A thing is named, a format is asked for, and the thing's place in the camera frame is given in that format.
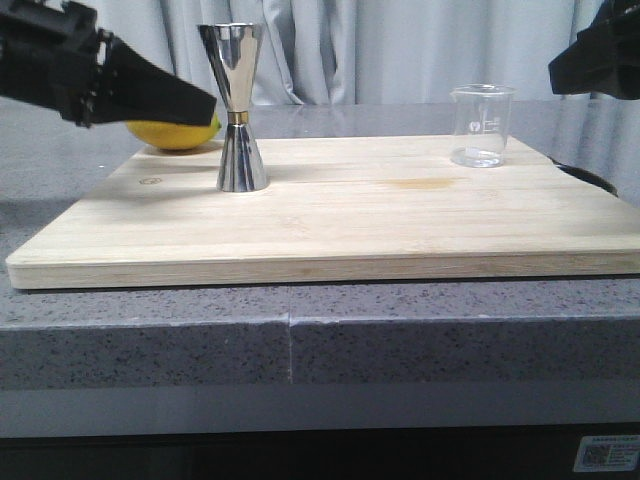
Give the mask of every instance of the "jigger gold band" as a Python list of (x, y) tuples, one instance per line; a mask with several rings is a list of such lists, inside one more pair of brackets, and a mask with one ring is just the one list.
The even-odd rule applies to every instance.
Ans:
[(227, 112), (227, 120), (233, 125), (249, 123), (249, 112)]

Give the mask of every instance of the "cutting board edge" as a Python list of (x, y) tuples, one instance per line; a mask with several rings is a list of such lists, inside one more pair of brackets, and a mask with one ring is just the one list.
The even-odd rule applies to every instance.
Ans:
[[(354, 257), (348, 262), (343, 258), (288, 259), (287, 268), (275, 272), (269, 267), (283, 259), (159, 262), (136, 265), (133, 270), (126, 263), (30, 266), (7, 262), (7, 267), (13, 288), (28, 290), (640, 274), (640, 251), (602, 255), (592, 251)], [(168, 268), (175, 268), (176, 273), (168, 276)]]

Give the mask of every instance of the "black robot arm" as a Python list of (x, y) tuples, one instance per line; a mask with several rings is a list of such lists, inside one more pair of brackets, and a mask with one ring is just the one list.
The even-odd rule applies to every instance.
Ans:
[(209, 125), (215, 97), (96, 29), (96, 19), (94, 9), (76, 2), (57, 10), (0, 0), (0, 95), (86, 127), (123, 120)]
[(605, 0), (591, 25), (549, 64), (556, 94), (640, 99), (640, 0)]

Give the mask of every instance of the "label sticker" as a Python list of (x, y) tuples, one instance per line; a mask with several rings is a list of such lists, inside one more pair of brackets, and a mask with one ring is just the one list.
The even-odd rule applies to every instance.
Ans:
[(630, 472), (638, 465), (640, 435), (582, 437), (574, 472)]

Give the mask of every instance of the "qr code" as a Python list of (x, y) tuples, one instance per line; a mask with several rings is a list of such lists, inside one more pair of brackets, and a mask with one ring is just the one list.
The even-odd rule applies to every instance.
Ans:
[(582, 464), (586, 467), (606, 465), (611, 453), (611, 445), (588, 445), (584, 450)]

